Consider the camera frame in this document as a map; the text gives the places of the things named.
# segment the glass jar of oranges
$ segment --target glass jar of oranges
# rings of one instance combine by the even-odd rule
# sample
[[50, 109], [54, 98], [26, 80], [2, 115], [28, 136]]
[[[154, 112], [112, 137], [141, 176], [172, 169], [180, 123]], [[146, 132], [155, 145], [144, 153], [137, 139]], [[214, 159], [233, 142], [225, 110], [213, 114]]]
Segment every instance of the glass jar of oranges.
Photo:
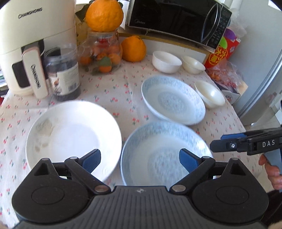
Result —
[[87, 39], [78, 47], [78, 55], [79, 65], [92, 75], [117, 70], [122, 59], [118, 32], [88, 31]]

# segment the blue floral plate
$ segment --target blue floral plate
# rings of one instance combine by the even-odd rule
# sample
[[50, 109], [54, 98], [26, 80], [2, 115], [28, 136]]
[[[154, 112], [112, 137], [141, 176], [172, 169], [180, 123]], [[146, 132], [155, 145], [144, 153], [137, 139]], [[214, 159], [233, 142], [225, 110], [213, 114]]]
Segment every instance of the blue floral plate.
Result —
[[186, 126], [161, 121], [139, 127], [122, 150], [120, 165], [124, 184], [169, 189], [188, 174], [179, 162], [182, 148], [199, 157], [212, 157], [204, 140]]
[[149, 110], [160, 119], [195, 125], [206, 114], [204, 102], [189, 85], [168, 76], [145, 80], [141, 87]]

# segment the white air fryer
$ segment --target white air fryer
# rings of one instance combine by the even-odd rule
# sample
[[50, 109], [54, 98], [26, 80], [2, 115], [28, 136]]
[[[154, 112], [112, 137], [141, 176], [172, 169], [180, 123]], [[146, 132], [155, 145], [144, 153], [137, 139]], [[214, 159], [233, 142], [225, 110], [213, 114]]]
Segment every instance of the white air fryer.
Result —
[[0, 9], [0, 66], [16, 95], [48, 95], [44, 52], [76, 44], [76, 0], [10, 0]]

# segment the plate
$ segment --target plate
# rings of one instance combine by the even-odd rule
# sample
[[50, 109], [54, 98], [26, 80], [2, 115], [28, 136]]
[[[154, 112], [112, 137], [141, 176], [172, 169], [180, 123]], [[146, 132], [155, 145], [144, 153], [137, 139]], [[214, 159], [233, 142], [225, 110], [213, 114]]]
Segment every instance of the plate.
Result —
[[41, 158], [64, 162], [99, 149], [101, 163], [92, 175], [105, 181], [119, 161], [121, 148], [120, 128], [109, 112], [94, 103], [70, 101], [48, 109], [33, 124], [26, 158], [32, 169]]
[[124, 184], [169, 189], [188, 174], [179, 162], [182, 148], [199, 157], [213, 157], [204, 140], [186, 126], [161, 121], [139, 127], [122, 150], [120, 165]]
[[141, 86], [149, 110], [160, 119], [195, 125], [206, 114], [201, 97], [187, 84], [173, 77], [155, 76]]

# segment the metal pin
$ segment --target metal pin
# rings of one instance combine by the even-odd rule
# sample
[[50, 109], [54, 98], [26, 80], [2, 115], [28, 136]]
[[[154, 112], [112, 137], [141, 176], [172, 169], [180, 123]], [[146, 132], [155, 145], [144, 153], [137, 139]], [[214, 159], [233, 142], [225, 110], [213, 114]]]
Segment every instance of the metal pin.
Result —
[[94, 190], [96, 192], [103, 193], [103, 192], [107, 192], [109, 190], [109, 187], [105, 186], [105, 185], [98, 185], [98, 186], [95, 187]]
[[184, 185], [177, 184], [172, 187], [172, 190], [175, 192], [183, 192], [186, 190], [186, 187]]

